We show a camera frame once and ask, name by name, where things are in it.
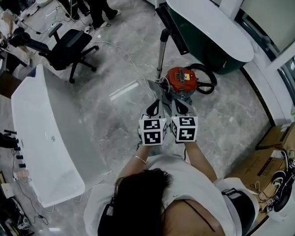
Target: white bathtub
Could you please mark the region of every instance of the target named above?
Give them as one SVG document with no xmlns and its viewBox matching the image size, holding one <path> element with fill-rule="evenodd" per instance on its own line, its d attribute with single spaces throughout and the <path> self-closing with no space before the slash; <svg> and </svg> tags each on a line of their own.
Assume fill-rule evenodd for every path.
<svg viewBox="0 0 295 236">
<path fill-rule="evenodd" d="M 81 195 L 109 171 L 90 142 L 69 86 L 39 65 L 11 98 L 23 163 L 44 207 Z"/>
</svg>

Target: marble floor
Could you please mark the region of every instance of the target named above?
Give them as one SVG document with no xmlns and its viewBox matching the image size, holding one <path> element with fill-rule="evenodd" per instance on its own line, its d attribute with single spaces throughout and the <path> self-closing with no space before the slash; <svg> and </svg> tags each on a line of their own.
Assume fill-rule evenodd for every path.
<svg viewBox="0 0 295 236">
<path fill-rule="evenodd" d="M 113 19 L 110 27 L 99 29 L 93 34 L 94 42 L 111 42 L 122 47 L 135 62 L 137 69 L 147 78 L 153 80 L 156 72 L 159 37 L 164 28 L 155 14 L 153 5 L 144 0 L 108 0 L 112 8 L 118 8 L 122 14 Z M 26 23 L 33 29 L 43 32 L 52 21 L 61 21 L 65 17 L 61 9 L 53 1 L 38 10 Z M 69 29 L 84 30 L 91 18 L 82 16 L 83 22 L 62 21 L 59 29 L 62 36 Z M 55 44 L 48 33 L 35 34 L 27 30 L 33 39 L 46 43 L 50 48 Z M 97 44 L 100 49 L 90 53 L 86 61 L 98 67 L 97 72 L 78 65 L 75 72 L 76 83 L 72 86 L 75 97 L 81 104 L 81 116 L 89 132 L 94 149 L 101 154 L 107 165 L 112 169 L 112 179 L 125 162 L 131 157 L 139 141 L 137 137 L 138 117 L 140 110 L 153 101 L 153 96 L 145 85 L 144 79 L 136 71 L 128 56 L 119 48 L 105 43 Z M 55 71 L 43 57 L 35 54 L 33 65 L 42 63 L 60 78 L 68 80 L 70 69 Z M 171 38 L 168 41 L 164 59 L 164 73 L 174 66 L 187 66 L 197 61 L 190 55 L 181 56 Z M 30 68 L 23 68 L 19 77 L 24 78 Z M 197 72 L 200 80 L 206 80 Z M 216 76 L 217 87 L 210 95 L 196 92 L 193 106 L 199 117 L 197 143 L 219 177 L 227 172 L 249 152 L 269 127 L 269 120 L 255 92 L 240 71 Z M 111 100 L 110 95 L 125 85 L 138 82 L 135 90 Z M 0 131 L 13 129 L 11 102 L 0 96 Z M 164 153 L 183 154 L 182 146 L 172 143 L 173 137 L 167 136 L 161 148 Z M 13 191 L 22 204 L 25 213 L 33 222 L 36 215 L 30 201 L 23 196 L 19 186 L 11 176 L 13 156 L 9 149 L 0 148 L 0 169 L 8 182 L 12 183 Z M 31 189 L 20 184 L 22 190 L 33 200 L 35 209 L 43 214 L 49 224 L 40 219 L 32 225 L 37 235 L 71 236 L 87 235 L 83 212 L 87 205 L 91 190 L 87 191 L 81 201 L 69 200 L 55 205 L 53 213 L 42 211 Z"/>
</svg>

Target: person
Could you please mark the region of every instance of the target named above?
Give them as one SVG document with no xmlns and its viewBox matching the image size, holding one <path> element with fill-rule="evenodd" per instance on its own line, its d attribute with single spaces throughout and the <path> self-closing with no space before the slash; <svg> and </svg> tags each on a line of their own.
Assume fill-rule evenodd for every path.
<svg viewBox="0 0 295 236">
<path fill-rule="evenodd" d="M 2 148 L 16 148 L 18 146 L 17 140 L 8 135 L 0 133 L 0 147 Z"/>
<path fill-rule="evenodd" d="M 241 224 L 238 207 L 234 210 L 231 196 L 226 196 L 228 192 L 223 194 L 228 189 L 225 187 L 229 187 L 226 179 L 218 181 L 195 142 L 184 145 L 190 164 L 180 155 L 148 158 L 152 148 L 142 146 L 121 170 L 115 185 L 94 186 L 84 213 L 87 233 L 92 236 L 246 234 L 258 214 L 257 200 L 236 178 L 245 191 L 241 194 L 238 191 L 239 197 L 234 200 L 249 197 L 244 202 L 249 222 Z"/>
<path fill-rule="evenodd" d="M 109 20 L 114 19 L 115 16 L 121 13 L 120 10 L 111 9 L 107 0 L 85 0 L 89 5 L 90 16 L 93 23 L 91 24 L 94 29 L 107 26 L 108 22 L 103 20 L 102 11 L 105 12 Z"/>
<path fill-rule="evenodd" d="M 22 51 L 27 54 L 28 59 L 32 58 L 33 52 L 31 52 L 26 46 L 19 46 L 17 39 L 12 38 L 13 32 L 19 26 L 13 21 L 12 16 L 7 11 L 0 13 L 0 32 L 1 37 L 4 37 L 14 47 L 19 47 Z"/>
<path fill-rule="evenodd" d="M 73 5 L 71 7 L 71 5 L 69 4 L 68 0 L 58 0 L 58 2 L 60 2 L 64 8 L 66 9 L 68 15 L 70 15 L 71 11 L 72 11 L 72 19 L 73 20 L 79 20 L 79 14 L 78 14 L 78 8 L 79 10 L 84 14 L 84 16 L 88 16 L 89 15 L 89 8 L 84 4 L 83 0 L 76 0 L 77 5 Z"/>
</svg>

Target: white t-shirt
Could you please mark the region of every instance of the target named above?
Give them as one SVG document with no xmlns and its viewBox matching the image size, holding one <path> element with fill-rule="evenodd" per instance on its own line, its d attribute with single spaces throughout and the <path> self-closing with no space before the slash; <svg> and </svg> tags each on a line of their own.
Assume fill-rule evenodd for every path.
<svg viewBox="0 0 295 236">
<path fill-rule="evenodd" d="M 185 162 L 179 155 L 156 155 L 148 158 L 146 169 L 160 168 L 172 176 L 171 185 L 163 196 L 164 207 L 174 200 L 191 199 L 200 203 L 220 223 L 225 236 L 236 236 L 236 226 L 219 190 L 202 172 Z M 86 232 L 97 236 L 104 208 L 114 195 L 113 184 L 101 183 L 93 187 L 84 212 Z"/>
<path fill-rule="evenodd" d="M 0 32 L 6 37 L 8 38 L 8 33 L 9 33 L 9 25 L 8 23 L 3 20 L 2 15 L 4 13 L 9 14 L 8 12 L 4 11 L 2 13 L 0 13 Z M 17 29 L 18 26 L 15 24 L 15 22 L 12 20 L 12 33 L 14 32 L 15 29 Z"/>
</svg>

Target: black hose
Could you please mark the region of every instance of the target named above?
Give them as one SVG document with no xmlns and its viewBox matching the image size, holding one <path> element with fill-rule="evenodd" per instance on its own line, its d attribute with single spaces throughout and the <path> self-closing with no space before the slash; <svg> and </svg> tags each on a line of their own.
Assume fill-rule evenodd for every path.
<svg viewBox="0 0 295 236">
<path fill-rule="evenodd" d="M 215 88 L 216 85 L 217 85 L 216 77 L 215 77 L 215 75 L 213 74 L 212 71 L 210 71 L 210 70 L 208 70 L 208 69 L 206 68 L 205 65 L 202 65 L 202 64 L 192 64 L 192 65 L 190 65 L 190 66 L 187 66 L 186 68 L 187 68 L 188 70 L 192 70 L 192 69 L 201 70 L 201 71 L 203 71 L 205 74 L 207 74 L 208 77 L 210 78 L 211 83 L 204 83 L 204 82 L 200 82 L 200 81 L 197 82 L 197 86 L 198 86 L 198 87 L 197 87 L 197 91 L 198 91 L 198 92 L 200 92 L 200 93 L 202 93 L 202 94 L 210 94 L 210 93 L 212 93 L 212 92 L 214 91 L 214 88 Z M 200 89 L 200 87 L 208 87 L 208 88 L 210 88 L 210 90 L 208 90 L 208 91 L 204 91 L 204 90 Z"/>
</svg>

